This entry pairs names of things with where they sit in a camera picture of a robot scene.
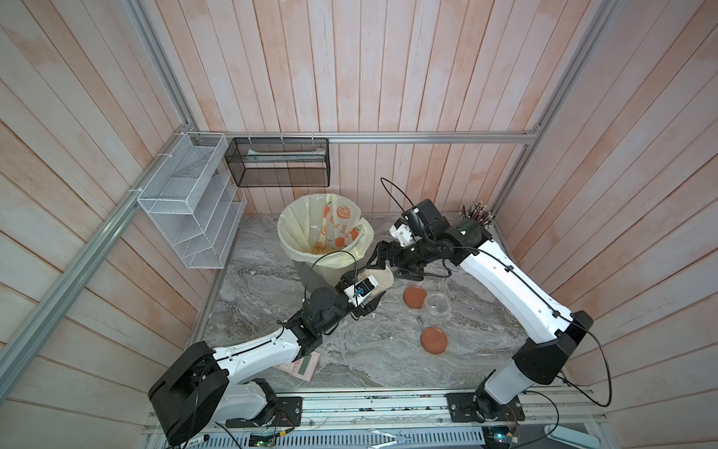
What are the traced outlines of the oatmeal jar with brown lid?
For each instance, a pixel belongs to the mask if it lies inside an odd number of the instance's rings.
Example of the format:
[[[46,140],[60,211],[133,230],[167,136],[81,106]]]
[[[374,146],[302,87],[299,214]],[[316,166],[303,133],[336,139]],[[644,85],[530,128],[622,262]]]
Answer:
[[[428,295],[424,302],[424,313],[428,319],[441,322],[447,319],[452,312],[451,300],[444,294]]]

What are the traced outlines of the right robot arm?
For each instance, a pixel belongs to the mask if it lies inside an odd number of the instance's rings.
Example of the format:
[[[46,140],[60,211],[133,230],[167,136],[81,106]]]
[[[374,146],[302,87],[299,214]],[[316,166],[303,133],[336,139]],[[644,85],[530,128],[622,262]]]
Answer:
[[[473,394],[469,413],[479,423],[496,420],[533,385],[553,383],[593,325],[586,312],[572,312],[530,280],[475,219],[450,223],[425,199],[404,211],[390,234],[392,241],[376,245],[368,267],[392,267],[399,277],[420,281],[427,265],[447,260],[483,284],[527,333],[512,359]]]

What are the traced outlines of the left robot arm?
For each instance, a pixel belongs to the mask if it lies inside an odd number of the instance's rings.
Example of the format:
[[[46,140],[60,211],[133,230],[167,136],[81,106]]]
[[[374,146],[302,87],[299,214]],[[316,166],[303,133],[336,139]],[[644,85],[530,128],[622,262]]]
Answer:
[[[298,312],[265,337],[227,347],[189,346],[148,393],[168,445],[185,445],[213,422],[267,423],[277,400],[259,373],[311,355],[345,317],[374,312],[393,283],[390,269],[347,272],[336,286],[312,291]]]

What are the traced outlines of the oatmeal jar with cream lid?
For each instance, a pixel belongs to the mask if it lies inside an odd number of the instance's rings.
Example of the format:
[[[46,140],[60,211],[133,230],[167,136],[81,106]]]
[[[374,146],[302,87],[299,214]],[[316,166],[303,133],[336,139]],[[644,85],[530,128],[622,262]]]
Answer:
[[[390,289],[395,281],[394,274],[389,267],[385,269],[366,269],[366,275],[371,279],[372,284],[375,285],[372,293],[376,295]]]

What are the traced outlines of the brown jar lid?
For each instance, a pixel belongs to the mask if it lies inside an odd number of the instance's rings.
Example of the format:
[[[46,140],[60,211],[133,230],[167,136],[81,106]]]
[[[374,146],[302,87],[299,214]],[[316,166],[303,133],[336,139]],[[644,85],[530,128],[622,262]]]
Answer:
[[[432,355],[440,355],[448,348],[448,336],[439,327],[427,327],[423,330],[420,343],[424,351]]]
[[[408,286],[403,292],[404,303],[413,310],[421,310],[426,302],[426,298],[426,290],[420,286]]]

